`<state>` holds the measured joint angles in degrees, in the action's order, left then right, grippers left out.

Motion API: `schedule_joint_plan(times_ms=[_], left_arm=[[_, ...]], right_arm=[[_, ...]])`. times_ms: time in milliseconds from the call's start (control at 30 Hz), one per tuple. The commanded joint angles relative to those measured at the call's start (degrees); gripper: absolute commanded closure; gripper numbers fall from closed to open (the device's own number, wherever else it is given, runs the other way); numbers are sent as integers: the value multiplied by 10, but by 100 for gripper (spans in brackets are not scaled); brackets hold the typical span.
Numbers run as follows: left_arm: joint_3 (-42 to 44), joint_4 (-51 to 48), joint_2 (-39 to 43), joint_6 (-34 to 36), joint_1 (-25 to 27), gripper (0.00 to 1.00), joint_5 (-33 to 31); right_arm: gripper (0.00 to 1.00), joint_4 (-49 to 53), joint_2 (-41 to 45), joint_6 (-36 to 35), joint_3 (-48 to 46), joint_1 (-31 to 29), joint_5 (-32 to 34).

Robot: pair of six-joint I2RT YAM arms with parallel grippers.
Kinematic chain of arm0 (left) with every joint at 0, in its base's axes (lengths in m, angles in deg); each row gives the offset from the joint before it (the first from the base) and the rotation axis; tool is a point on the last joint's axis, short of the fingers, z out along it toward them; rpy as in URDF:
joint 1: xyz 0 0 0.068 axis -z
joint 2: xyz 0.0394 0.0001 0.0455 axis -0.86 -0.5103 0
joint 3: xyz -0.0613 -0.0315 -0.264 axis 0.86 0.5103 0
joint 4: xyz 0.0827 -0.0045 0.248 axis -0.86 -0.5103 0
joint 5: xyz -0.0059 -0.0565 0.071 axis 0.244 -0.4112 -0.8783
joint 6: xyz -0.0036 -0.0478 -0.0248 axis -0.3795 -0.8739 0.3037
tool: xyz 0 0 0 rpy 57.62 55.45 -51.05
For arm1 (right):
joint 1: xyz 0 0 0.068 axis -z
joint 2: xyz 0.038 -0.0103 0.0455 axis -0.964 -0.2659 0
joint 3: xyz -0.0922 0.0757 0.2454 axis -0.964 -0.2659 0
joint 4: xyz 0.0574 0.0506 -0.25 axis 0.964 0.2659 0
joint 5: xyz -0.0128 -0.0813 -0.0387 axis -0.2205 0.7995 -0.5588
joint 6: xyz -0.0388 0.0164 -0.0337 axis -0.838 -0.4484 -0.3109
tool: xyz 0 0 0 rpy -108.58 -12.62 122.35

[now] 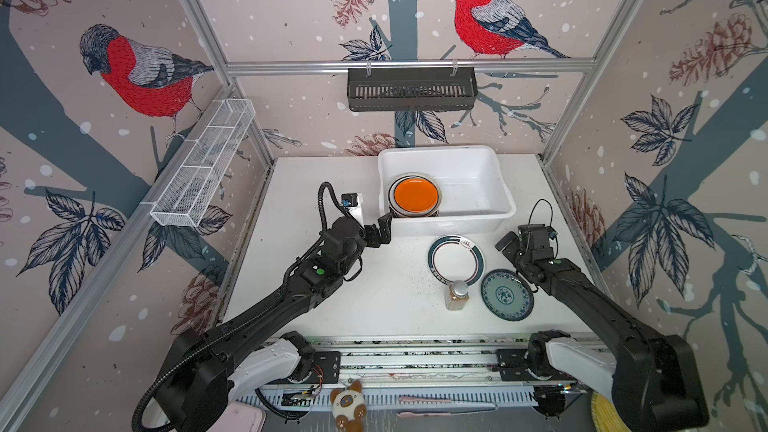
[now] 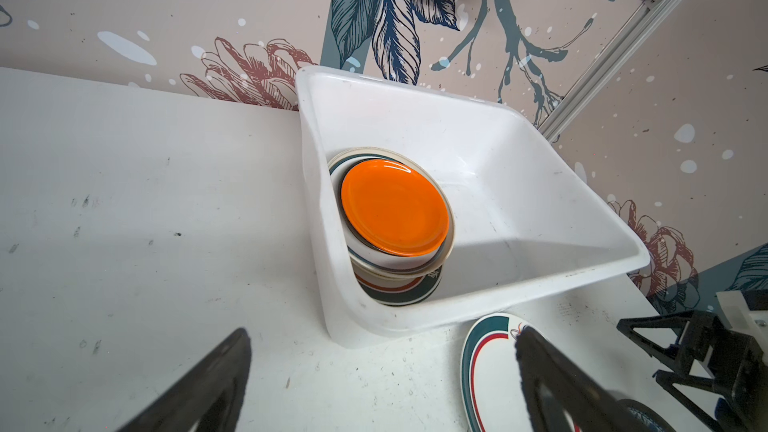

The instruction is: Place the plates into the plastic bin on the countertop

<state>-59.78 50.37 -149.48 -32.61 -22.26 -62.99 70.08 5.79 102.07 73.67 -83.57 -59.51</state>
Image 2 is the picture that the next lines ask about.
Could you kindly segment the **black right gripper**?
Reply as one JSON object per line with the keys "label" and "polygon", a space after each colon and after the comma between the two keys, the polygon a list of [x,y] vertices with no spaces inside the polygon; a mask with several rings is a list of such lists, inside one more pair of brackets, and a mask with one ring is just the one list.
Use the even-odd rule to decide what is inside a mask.
{"label": "black right gripper", "polygon": [[[767,430],[767,365],[754,337],[699,310],[625,318],[617,330],[671,370],[656,371],[655,382],[706,431]],[[674,373],[689,372],[707,356],[710,378]]]}

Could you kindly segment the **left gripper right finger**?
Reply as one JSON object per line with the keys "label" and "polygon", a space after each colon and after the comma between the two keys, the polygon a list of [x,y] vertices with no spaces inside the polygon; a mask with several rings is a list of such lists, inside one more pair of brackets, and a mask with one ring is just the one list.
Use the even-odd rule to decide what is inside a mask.
{"label": "left gripper right finger", "polygon": [[534,431],[634,431],[636,421],[536,329],[516,339],[521,388]]}

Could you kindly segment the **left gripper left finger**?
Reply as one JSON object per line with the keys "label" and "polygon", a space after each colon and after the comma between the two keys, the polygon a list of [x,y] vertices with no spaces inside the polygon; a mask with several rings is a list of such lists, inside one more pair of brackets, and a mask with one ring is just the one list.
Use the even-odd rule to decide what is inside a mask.
{"label": "left gripper left finger", "polygon": [[234,431],[251,360],[251,339],[244,328],[238,328],[121,429]]}

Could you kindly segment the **teal patterned plate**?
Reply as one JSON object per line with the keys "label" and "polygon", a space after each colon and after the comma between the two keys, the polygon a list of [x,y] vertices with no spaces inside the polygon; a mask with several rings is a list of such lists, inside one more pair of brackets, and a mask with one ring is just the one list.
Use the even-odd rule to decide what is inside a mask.
{"label": "teal patterned plate", "polygon": [[633,399],[619,399],[621,404],[643,427],[650,432],[675,432],[675,429],[658,413]]}

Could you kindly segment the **green red rimmed white plate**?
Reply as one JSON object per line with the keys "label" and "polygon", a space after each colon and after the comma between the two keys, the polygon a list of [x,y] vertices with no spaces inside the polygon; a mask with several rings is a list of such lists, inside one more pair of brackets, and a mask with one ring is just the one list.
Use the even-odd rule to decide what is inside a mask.
{"label": "green red rimmed white plate", "polygon": [[416,278],[388,279],[372,275],[353,266],[362,290],[373,300],[391,307],[403,307],[427,300],[439,287],[442,268]]}

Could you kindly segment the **orange plate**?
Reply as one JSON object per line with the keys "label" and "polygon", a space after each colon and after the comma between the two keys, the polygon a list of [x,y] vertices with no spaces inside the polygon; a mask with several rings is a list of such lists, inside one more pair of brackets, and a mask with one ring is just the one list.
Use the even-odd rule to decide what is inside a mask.
{"label": "orange plate", "polygon": [[415,168],[391,159],[351,166],[340,185],[346,221],[362,239],[398,257],[431,254],[451,225],[443,195]]}

